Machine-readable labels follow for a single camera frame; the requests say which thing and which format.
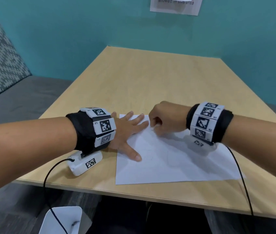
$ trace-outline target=black cable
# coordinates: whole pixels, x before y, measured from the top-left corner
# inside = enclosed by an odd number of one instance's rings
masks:
[[[51,208],[51,205],[50,205],[50,203],[49,203],[49,199],[48,199],[48,197],[47,197],[47,192],[46,192],[46,181],[47,181],[47,178],[48,178],[49,174],[51,173],[51,171],[52,171],[57,165],[59,165],[60,163],[62,163],[62,162],[64,162],[64,161],[71,161],[71,162],[74,162],[75,160],[72,159],[72,158],[67,158],[67,159],[61,160],[60,162],[57,162],[57,163],[49,170],[49,172],[47,173],[47,176],[45,177],[45,180],[44,180],[43,189],[44,189],[45,202],[46,202],[48,208],[50,209],[50,211],[52,212],[53,216],[54,216],[55,219],[58,221],[58,223],[60,224],[60,226],[63,228],[63,230],[65,231],[65,233],[68,234],[68,232],[65,230],[64,226],[62,225],[62,223],[59,221],[59,219],[58,219],[57,216],[55,215],[53,209]]]
[[[249,206],[250,206],[250,210],[251,210],[251,215],[254,216],[254,212],[253,212],[253,208],[252,208],[250,196],[249,196],[249,193],[248,193],[248,189],[246,188],[246,185],[245,185],[245,182],[244,182],[244,179],[243,179],[243,175],[242,175],[240,166],[239,166],[239,164],[238,164],[238,162],[237,162],[237,159],[235,158],[234,154],[232,153],[231,149],[230,149],[228,146],[226,146],[226,147],[227,147],[227,149],[230,151],[230,153],[232,154],[232,156],[234,157],[234,161],[235,161],[236,164],[237,164],[237,168],[239,169],[239,173],[240,173],[240,176],[241,176],[241,178],[242,178],[243,185],[244,185],[246,197],[248,198],[248,201],[249,201]]]

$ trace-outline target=table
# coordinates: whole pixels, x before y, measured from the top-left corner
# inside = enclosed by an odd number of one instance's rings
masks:
[[[218,58],[197,57],[107,46],[41,118],[65,116],[96,106],[125,114],[148,114],[160,101],[192,106],[203,101],[225,105],[235,114],[276,122],[276,114]],[[42,186],[63,155],[20,177]],[[234,152],[247,176],[246,186],[258,216],[276,217],[276,177]],[[249,214],[241,180],[115,185],[116,152],[75,177],[65,163],[50,174],[47,186]]]

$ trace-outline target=right forearm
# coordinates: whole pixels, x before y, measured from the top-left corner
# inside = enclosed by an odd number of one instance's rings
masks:
[[[276,123],[235,115],[222,143],[276,176]]]

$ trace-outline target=white box device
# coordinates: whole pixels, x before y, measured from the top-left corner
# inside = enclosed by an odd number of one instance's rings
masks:
[[[68,158],[75,160],[74,162],[67,161],[67,164],[69,165],[72,173],[75,176],[79,176],[100,162],[102,160],[102,153],[101,151],[97,151],[86,157],[82,157],[82,152],[77,151]]]

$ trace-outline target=left hand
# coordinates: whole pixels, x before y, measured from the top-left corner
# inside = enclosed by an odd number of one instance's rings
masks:
[[[149,122],[145,121],[138,125],[138,123],[140,123],[144,119],[144,114],[141,114],[137,118],[129,121],[129,119],[133,115],[134,113],[132,111],[127,113],[126,116],[124,116],[123,118],[117,118],[116,112],[113,112],[111,114],[111,117],[114,118],[117,129],[114,139],[109,144],[109,148],[117,149],[122,153],[125,153],[130,159],[140,162],[142,160],[140,154],[129,146],[127,140],[131,135],[136,134],[147,128]]]

